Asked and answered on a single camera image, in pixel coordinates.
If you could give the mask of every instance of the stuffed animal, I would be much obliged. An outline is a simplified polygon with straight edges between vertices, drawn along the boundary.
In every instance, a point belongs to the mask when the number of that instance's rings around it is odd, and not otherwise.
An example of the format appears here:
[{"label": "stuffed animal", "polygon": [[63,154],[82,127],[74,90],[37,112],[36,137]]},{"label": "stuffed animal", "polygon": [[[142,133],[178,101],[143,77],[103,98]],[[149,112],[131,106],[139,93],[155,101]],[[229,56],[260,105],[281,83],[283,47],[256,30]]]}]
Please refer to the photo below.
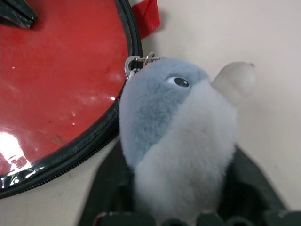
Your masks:
[{"label": "stuffed animal", "polygon": [[234,154],[236,105],[250,92],[251,64],[224,67],[211,83],[188,62],[165,58],[138,71],[119,107],[123,154],[133,171],[135,208],[160,225],[179,218],[194,225],[216,211]]}]

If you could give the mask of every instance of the glossy red surface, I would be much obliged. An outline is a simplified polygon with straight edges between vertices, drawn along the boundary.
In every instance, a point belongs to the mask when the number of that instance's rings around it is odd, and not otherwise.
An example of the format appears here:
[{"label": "glossy red surface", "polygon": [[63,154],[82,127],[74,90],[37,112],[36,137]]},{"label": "glossy red surface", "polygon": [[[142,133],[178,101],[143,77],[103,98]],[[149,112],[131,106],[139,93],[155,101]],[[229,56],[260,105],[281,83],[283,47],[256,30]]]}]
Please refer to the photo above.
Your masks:
[{"label": "glossy red surface", "polygon": [[0,26],[0,174],[69,143],[125,81],[127,39],[114,0],[27,0],[32,31]]}]

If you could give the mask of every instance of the keychain clip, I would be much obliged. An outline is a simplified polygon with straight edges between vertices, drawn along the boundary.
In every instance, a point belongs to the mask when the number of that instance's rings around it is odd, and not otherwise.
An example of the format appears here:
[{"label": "keychain clip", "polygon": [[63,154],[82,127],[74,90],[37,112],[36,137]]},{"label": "keychain clip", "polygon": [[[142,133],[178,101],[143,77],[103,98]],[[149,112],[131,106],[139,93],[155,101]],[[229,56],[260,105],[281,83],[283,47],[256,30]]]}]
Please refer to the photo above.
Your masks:
[{"label": "keychain clip", "polygon": [[156,60],[160,60],[161,57],[155,57],[154,52],[150,52],[147,57],[139,57],[139,56],[130,56],[125,64],[124,64],[124,71],[126,73],[126,79],[130,79],[138,70],[139,68],[131,68],[131,64],[133,61],[142,63],[143,62],[143,67],[146,66],[148,63],[154,62]]}]

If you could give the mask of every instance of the gray fur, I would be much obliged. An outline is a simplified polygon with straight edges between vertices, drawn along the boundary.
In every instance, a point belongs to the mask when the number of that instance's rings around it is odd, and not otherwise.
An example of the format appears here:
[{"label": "gray fur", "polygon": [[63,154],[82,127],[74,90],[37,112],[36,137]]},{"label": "gray fur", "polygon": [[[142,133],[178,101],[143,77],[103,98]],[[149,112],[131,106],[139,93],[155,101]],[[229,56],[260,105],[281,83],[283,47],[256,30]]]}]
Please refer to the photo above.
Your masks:
[{"label": "gray fur", "polygon": [[[184,88],[167,82],[181,77]],[[148,64],[125,85],[119,106],[120,137],[128,165],[135,170],[147,151],[163,137],[178,106],[191,87],[208,75],[182,60],[162,59]]]}]

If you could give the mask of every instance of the white fur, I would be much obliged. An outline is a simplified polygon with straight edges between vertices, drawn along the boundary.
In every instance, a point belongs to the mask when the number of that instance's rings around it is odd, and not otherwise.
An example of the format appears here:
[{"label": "white fur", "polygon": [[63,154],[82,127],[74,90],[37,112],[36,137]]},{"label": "white fur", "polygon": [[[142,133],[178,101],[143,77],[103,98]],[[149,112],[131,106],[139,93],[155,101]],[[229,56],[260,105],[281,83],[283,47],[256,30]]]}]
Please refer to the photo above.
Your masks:
[{"label": "white fur", "polygon": [[137,165],[137,210],[150,212],[157,224],[172,217],[193,224],[201,211],[216,210],[236,124],[235,107],[208,81],[193,86],[169,130]]}]

